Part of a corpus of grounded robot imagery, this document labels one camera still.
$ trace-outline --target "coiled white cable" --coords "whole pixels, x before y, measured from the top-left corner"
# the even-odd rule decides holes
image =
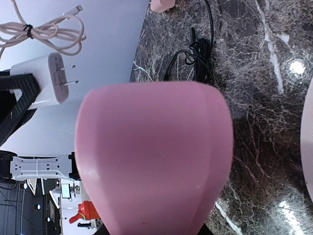
[[[4,50],[7,47],[13,47],[19,43],[22,43],[26,39],[29,38],[31,35],[32,39],[37,39],[38,41],[46,44],[47,46],[55,49],[57,52],[68,55],[74,56],[77,55],[82,49],[82,41],[86,39],[86,35],[84,34],[85,27],[83,21],[76,17],[80,11],[82,11],[81,5],[69,10],[68,12],[64,13],[63,16],[57,17],[41,26],[33,27],[30,30],[30,34],[27,33],[29,27],[23,17],[20,14],[18,6],[15,0],[11,0],[15,9],[15,12],[20,19],[21,23],[9,22],[0,24],[0,32],[8,35],[13,35],[10,39],[4,39],[0,36],[0,59]],[[76,19],[80,24],[80,30],[70,29],[70,28],[59,28],[58,24],[66,19]],[[50,40],[51,39],[61,39],[64,41],[70,42],[67,46],[56,46]],[[73,47],[78,47],[76,51],[69,52],[68,49]]]

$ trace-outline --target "dark marble surface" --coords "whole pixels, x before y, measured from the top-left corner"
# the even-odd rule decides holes
[[[217,235],[312,235],[313,205],[302,173],[300,122],[313,76],[313,0],[209,1],[214,75],[235,129],[232,171],[207,225]],[[162,79],[190,27],[210,38],[203,0],[147,12],[131,81]],[[174,65],[174,80],[193,69]]]

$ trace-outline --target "black twist tie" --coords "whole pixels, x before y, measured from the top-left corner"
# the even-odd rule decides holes
[[[34,28],[31,24],[25,24],[24,25],[25,26],[25,28],[24,28],[24,30],[23,31],[25,31],[25,30],[27,30],[27,36],[28,36],[28,38],[31,38],[31,39],[34,39],[33,38],[33,35],[31,35],[31,30]]]

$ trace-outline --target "red bottle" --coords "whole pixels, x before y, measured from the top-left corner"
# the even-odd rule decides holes
[[[75,223],[79,219],[83,220],[100,219],[100,216],[92,202],[84,201],[82,204],[79,204],[77,215],[69,219],[69,223],[70,224]]]

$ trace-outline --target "plug prong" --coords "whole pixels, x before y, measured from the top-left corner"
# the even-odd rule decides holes
[[[75,68],[75,67],[76,67],[76,65],[72,65],[72,66],[67,66],[67,67],[61,68],[60,70],[61,70],[61,71],[64,71],[64,70],[71,70],[71,69],[73,69],[73,68]]]
[[[60,86],[65,86],[65,87],[68,87],[70,85],[75,85],[78,83],[78,80],[76,81],[71,81],[71,82],[65,82],[65,83],[61,83]]]

